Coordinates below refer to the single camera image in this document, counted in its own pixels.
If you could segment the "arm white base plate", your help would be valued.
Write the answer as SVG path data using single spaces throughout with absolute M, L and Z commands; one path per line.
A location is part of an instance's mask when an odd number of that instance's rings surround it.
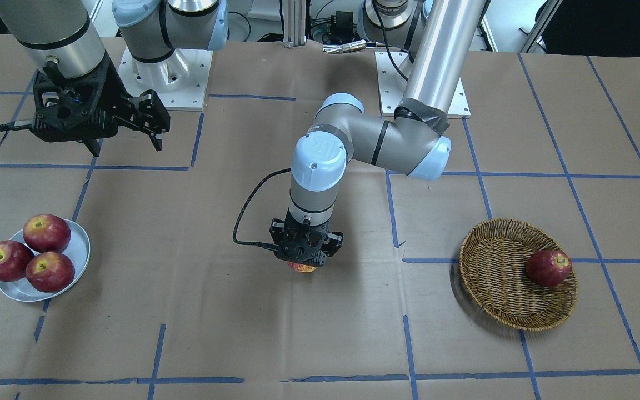
M 176 49 L 167 60 L 142 63 L 125 48 L 118 73 L 128 93 L 155 91 L 169 111 L 204 109 L 214 52 Z
M 397 64 L 406 77 L 411 75 L 412 62 L 408 59 L 407 53 L 397 51 L 387 52 L 385 50 L 377 50 L 375 52 L 375 59 L 381 116 L 393 117 L 394 109 L 402 99 L 407 81 L 399 76 L 392 61 Z M 447 113 L 449 118 L 465 118 L 471 115 L 469 102 L 467 101 L 461 80 L 458 81 L 457 88 L 454 90 Z

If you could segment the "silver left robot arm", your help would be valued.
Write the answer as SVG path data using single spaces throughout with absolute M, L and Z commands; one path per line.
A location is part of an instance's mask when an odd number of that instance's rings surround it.
M 292 154 L 287 213 L 257 243 L 279 260 L 320 267 L 342 246 L 330 231 L 340 182 L 352 160 L 433 182 L 451 152 L 449 107 L 485 1 L 434 1 L 402 98 L 387 121 L 365 113 L 352 94 L 323 101 Z

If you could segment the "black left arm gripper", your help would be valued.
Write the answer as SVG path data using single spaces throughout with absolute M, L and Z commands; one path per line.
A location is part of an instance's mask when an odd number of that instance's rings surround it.
M 312 226 L 309 221 L 301 223 L 292 216 L 274 219 L 269 228 L 274 243 L 272 251 L 279 260 L 324 266 L 327 258 L 334 256 L 343 245 L 343 233 L 328 229 L 329 221 Z

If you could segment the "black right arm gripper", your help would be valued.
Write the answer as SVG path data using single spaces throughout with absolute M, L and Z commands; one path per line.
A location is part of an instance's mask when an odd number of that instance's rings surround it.
M 61 61 L 48 56 L 33 86 L 31 132 L 45 142 L 82 142 L 99 157 L 102 138 L 113 137 L 119 125 L 146 134 L 157 152 L 171 117 L 155 91 L 131 98 L 108 54 L 89 73 L 66 78 Z

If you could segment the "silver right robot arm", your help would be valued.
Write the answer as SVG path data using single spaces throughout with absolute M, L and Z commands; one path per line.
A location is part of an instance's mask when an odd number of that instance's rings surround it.
M 98 141 L 123 126 L 162 149 L 171 118 L 159 92 L 190 81 L 182 50 L 224 47 L 228 3 L 114 1 L 112 13 L 142 84 L 139 96 L 127 91 L 81 1 L 0 1 L 0 20 L 37 68 L 34 116 L 9 129 L 48 143 L 78 142 L 98 156 Z

